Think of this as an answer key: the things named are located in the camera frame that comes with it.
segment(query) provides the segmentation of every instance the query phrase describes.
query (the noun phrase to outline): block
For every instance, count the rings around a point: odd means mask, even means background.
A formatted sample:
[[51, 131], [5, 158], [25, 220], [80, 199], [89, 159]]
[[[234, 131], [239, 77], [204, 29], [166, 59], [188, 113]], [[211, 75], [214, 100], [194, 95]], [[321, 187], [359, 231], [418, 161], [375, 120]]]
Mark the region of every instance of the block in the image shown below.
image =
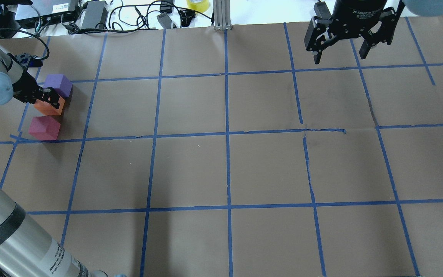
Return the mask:
[[71, 94], [73, 84], [64, 74], [49, 74], [44, 82], [44, 88], [54, 88], [63, 98], [68, 98]]
[[38, 140], [57, 140], [61, 124], [51, 116], [32, 118], [28, 133]]
[[59, 97], [59, 104], [59, 109], [55, 109], [51, 104], [37, 100], [33, 106], [43, 115], [61, 115], [65, 106], [65, 99], [61, 96]]

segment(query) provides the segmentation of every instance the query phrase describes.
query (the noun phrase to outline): orange block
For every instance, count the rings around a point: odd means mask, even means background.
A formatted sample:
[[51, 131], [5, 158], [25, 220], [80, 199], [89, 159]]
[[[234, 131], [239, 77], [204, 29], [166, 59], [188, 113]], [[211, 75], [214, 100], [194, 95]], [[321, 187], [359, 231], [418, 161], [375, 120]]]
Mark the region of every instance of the orange block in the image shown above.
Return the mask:
[[59, 97], [59, 109], [55, 109], [51, 104], [40, 100], [35, 101], [33, 106], [43, 115], [61, 115], [65, 106], [65, 100], [61, 96]]

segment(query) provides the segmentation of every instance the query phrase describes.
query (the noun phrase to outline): blue grid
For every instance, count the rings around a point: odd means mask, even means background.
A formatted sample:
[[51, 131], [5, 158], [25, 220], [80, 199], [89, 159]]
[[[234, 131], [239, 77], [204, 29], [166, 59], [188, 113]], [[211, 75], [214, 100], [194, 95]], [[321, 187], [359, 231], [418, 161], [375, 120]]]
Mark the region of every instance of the blue grid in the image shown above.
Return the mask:
[[[370, 98], [370, 95], [368, 93], [367, 84], [365, 82], [365, 78], [363, 76], [362, 70], [373, 70], [376, 68], [411, 68], [411, 67], [425, 67], [427, 74], [429, 75], [429, 78], [433, 85], [435, 85], [435, 81], [432, 77], [432, 74], [429, 70], [429, 67], [437, 67], [437, 66], [443, 66], [443, 63], [427, 63], [423, 53], [421, 52], [420, 45], [418, 44], [418, 41], [416, 40], [415, 34], [413, 32], [413, 28], [411, 27], [411, 24], [406, 18], [406, 22], [408, 24], [408, 27], [410, 29], [411, 35], [413, 37], [413, 40], [415, 41], [415, 44], [417, 46], [418, 52], [420, 53], [420, 56], [422, 58], [423, 64], [415, 64], [415, 65], [378, 65], [378, 66], [368, 66], [368, 67], [362, 67], [360, 65], [360, 61], [358, 59], [355, 46], [351, 42], [351, 47], [353, 50], [353, 53], [355, 55], [355, 60], [357, 63], [356, 67], [346, 67], [346, 68], [303, 68], [303, 69], [295, 69], [294, 62], [293, 62], [293, 54], [292, 49], [290, 46], [290, 37], [288, 35], [288, 28], [286, 26], [286, 23], [283, 23], [283, 27], [285, 30], [285, 37], [288, 44], [288, 52], [290, 55], [290, 63], [291, 63], [291, 70], [267, 70], [267, 71], [258, 71], [258, 72], [228, 72], [228, 46], [227, 46], [227, 31], [225, 31], [225, 72], [223, 73], [215, 73], [215, 74], [191, 74], [191, 75], [171, 75], [171, 76], [163, 76], [162, 75], [162, 69], [163, 69], [163, 56], [165, 52], [165, 30], [163, 31], [163, 38], [162, 38], [162, 53], [160, 58], [160, 72], [157, 77], [135, 77], [135, 78], [110, 78], [110, 79], [99, 79], [98, 76], [100, 74], [100, 67], [102, 65], [102, 59], [104, 55], [104, 50], [107, 42], [107, 35], [105, 34], [103, 45], [102, 45], [102, 52], [100, 54], [100, 61], [97, 68], [97, 73], [95, 76], [95, 79], [93, 80], [75, 80], [72, 81], [73, 83], [85, 83], [85, 82], [93, 82], [93, 92], [92, 97], [90, 101], [90, 106], [88, 107], [88, 114], [86, 119], [86, 124], [84, 128], [83, 137], [81, 139], [72, 139], [72, 140], [56, 140], [52, 142], [47, 143], [66, 143], [66, 142], [81, 142], [81, 149], [79, 153], [79, 158], [76, 165], [76, 171], [73, 179], [73, 185], [72, 185], [72, 192], [70, 193], [69, 197], [69, 204], [67, 210], [55, 210], [55, 211], [32, 211], [28, 212], [29, 214], [41, 214], [41, 215], [51, 215], [51, 214], [62, 214], [66, 215], [65, 220], [65, 226], [63, 227], [63, 236], [61, 239], [61, 244], [64, 245], [65, 243], [65, 237], [67, 232], [67, 226], [69, 223], [69, 216], [71, 214], [113, 214], [113, 213], [125, 213], [125, 212], [144, 212], [146, 214], [145, 216], [145, 224], [144, 224], [144, 234], [143, 234], [143, 247], [142, 247], [142, 255], [141, 255], [141, 263], [140, 263], [140, 276], [144, 276], [144, 266], [145, 266], [145, 258], [146, 258], [146, 247], [147, 247], [147, 238], [148, 238], [148, 225], [149, 225], [149, 215], [150, 212], [171, 212], [171, 211], [178, 211], [178, 210], [227, 210], [227, 221], [228, 221], [228, 256], [229, 256], [229, 275], [230, 277], [233, 277], [233, 256], [232, 256], [232, 226], [231, 226], [231, 210], [232, 209], [268, 209], [268, 208], [288, 208], [288, 207], [312, 207], [313, 208], [313, 215], [315, 219], [315, 231], [316, 231], [316, 239], [318, 242], [318, 251], [320, 256], [320, 263], [321, 263], [321, 270], [322, 275], [326, 276], [326, 268], [325, 268], [325, 256], [322, 250], [322, 241], [320, 238], [320, 225], [318, 222], [318, 207], [345, 207], [345, 206], [365, 206], [365, 205], [396, 205], [398, 208], [399, 216], [401, 219], [401, 224], [403, 226], [406, 243], [408, 244], [408, 249], [410, 251], [411, 255], [411, 262], [413, 263], [413, 268], [415, 269], [415, 274], [420, 275], [420, 270], [416, 264], [415, 261], [415, 254], [413, 252], [413, 247], [411, 245], [411, 241], [409, 239], [408, 235], [408, 228], [406, 226], [406, 221], [404, 219], [401, 205], [402, 204], [424, 204], [424, 203], [443, 203], [443, 199], [423, 199], [423, 200], [400, 200], [395, 183], [394, 178], [392, 175], [392, 171], [389, 165], [389, 161], [387, 158], [387, 152], [383, 143], [383, 139], [380, 133], [380, 130], [383, 129], [389, 129], [389, 128], [431, 128], [431, 127], [443, 127], [443, 124], [422, 124], [422, 125], [394, 125], [394, 126], [380, 126], [378, 124], [378, 121], [375, 117], [372, 101]], [[51, 37], [48, 38], [47, 43], [49, 44], [51, 41]], [[311, 193], [311, 203], [293, 203], [293, 204], [267, 204], [267, 205], [232, 205], [231, 204], [231, 191], [230, 191], [230, 136], [231, 135], [243, 135], [248, 133], [295, 133], [295, 132], [342, 132], [346, 133], [346, 130], [339, 129], [339, 128], [326, 128], [326, 129], [309, 129], [309, 128], [295, 128], [295, 129], [288, 129], [288, 130], [265, 130], [265, 131], [230, 131], [229, 128], [229, 98], [228, 98], [228, 77], [231, 75], [245, 75], [245, 74], [269, 74], [269, 73], [292, 73], [293, 76], [293, 82], [294, 82], [294, 89], [295, 89], [295, 97], [297, 100], [297, 109], [298, 109], [298, 115], [300, 123], [303, 123], [302, 118], [302, 112], [300, 107], [300, 99], [298, 95], [298, 86], [296, 81], [296, 72], [312, 72], [312, 71], [328, 71], [328, 70], [358, 70], [360, 73], [360, 77], [364, 86], [365, 95], [369, 101], [369, 106], [371, 109], [371, 115], [374, 119], [374, 122], [376, 123], [376, 132], [378, 134], [378, 139], [380, 141], [380, 146], [383, 151], [383, 156], [385, 159], [385, 164], [387, 167], [387, 171], [389, 174], [389, 178], [391, 181], [391, 187], [394, 192], [395, 200], [387, 200], [387, 201], [364, 201], [364, 202], [336, 202], [336, 203], [319, 203], [315, 199], [315, 195], [313, 193], [312, 184], [311, 184], [311, 171], [310, 171], [310, 162], [309, 162], [309, 154], [308, 149], [306, 145], [306, 138], [303, 138], [303, 149], [305, 153], [305, 162], [306, 162], [306, 170], [308, 174], [308, 181], [309, 181], [309, 189]], [[218, 76], [218, 75], [224, 75], [225, 76], [225, 121], [226, 121], [226, 132], [218, 132], [218, 133], [181, 133], [181, 134], [172, 134], [172, 135], [158, 135], [158, 114], [160, 109], [160, 90], [161, 90], [161, 84], [162, 79], [164, 78], [189, 78], [189, 77], [210, 77], [210, 76]], [[153, 135], [144, 135], [141, 137], [86, 137], [87, 131], [88, 131], [88, 123], [90, 120], [90, 115], [93, 108], [93, 100], [95, 97], [95, 90], [97, 88], [98, 82], [107, 82], [107, 81], [122, 81], [122, 80], [143, 80], [143, 79], [158, 79], [158, 96], [157, 96], [157, 110], [155, 114], [155, 131], [153, 132]], [[25, 119], [26, 113], [28, 110], [28, 105], [26, 105], [25, 110], [23, 112], [19, 127], [18, 127], [18, 136], [16, 135], [10, 135], [14, 141], [5, 141], [0, 142], [0, 144], [13, 144], [13, 149], [10, 154], [10, 157], [8, 159], [7, 166], [5, 168], [4, 173], [2, 174], [2, 180], [0, 183], [0, 187], [4, 185], [5, 177], [7, 175], [8, 168], [11, 164], [11, 160], [13, 158], [14, 152], [16, 150], [16, 147], [18, 144], [39, 144], [42, 143], [38, 140], [28, 140], [26, 138], [22, 138], [22, 126], [23, 121]], [[210, 136], [210, 135], [225, 135], [226, 136], [226, 162], [227, 162], [227, 205], [215, 205], [215, 206], [195, 206], [195, 207], [164, 207], [164, 208], [151, 208], [150, 202], [151, 202], [151, 191], [152, 191], [152, 183], [153, 183], [153, 166], [155, 161], [155, 148], [156, 148], [156, 140], [160, 137], [196, 137], [196, 136]], [[147, 197], [147, 206], [145, 209], [97, 209], [97, 210], [72, 210], [72, 202], [74, 197], [74, 191], [76, 189], [76, 181], [79, 174], [79, 168], [81, 164], [81, 157], [83, 154], [83, 149], [85, 146], [85, 143], [88, 141], [94, 141], [94, 140], [132, 140], [132, 139], [153, 139], [153, 150], [152, 150], [152, 158], [151, 158], [151, 164], [150, 164], [150, 177], [149, 177], [149, 185], [148, 185], [148, 197]]]

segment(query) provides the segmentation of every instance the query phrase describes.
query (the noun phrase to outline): purple block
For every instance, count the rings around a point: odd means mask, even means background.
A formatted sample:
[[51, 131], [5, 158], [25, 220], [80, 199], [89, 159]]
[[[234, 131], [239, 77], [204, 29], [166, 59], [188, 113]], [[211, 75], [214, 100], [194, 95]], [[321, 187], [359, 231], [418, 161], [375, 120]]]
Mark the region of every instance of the purple block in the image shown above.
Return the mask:
[[57, 140], [61, 124], [51, 116], [32, 118], [28, 133], [38, 140]]
[[62, 98], [68, 98], [73, 84], [64, 74], [49, 74], [45, 79], [44, 88], [54, 88]]

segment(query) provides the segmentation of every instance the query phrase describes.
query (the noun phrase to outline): yellow object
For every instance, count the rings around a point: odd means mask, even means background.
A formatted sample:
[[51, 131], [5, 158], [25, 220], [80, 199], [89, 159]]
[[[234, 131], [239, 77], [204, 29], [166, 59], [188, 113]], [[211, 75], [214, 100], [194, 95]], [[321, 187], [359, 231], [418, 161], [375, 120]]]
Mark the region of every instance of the yellow object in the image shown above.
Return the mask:
[[210, 3], [208, 0], [186, 0], [188, 2], [188, 8], [192, 10], [197, 10], [198, 12], [205, 12], [209, 7]]

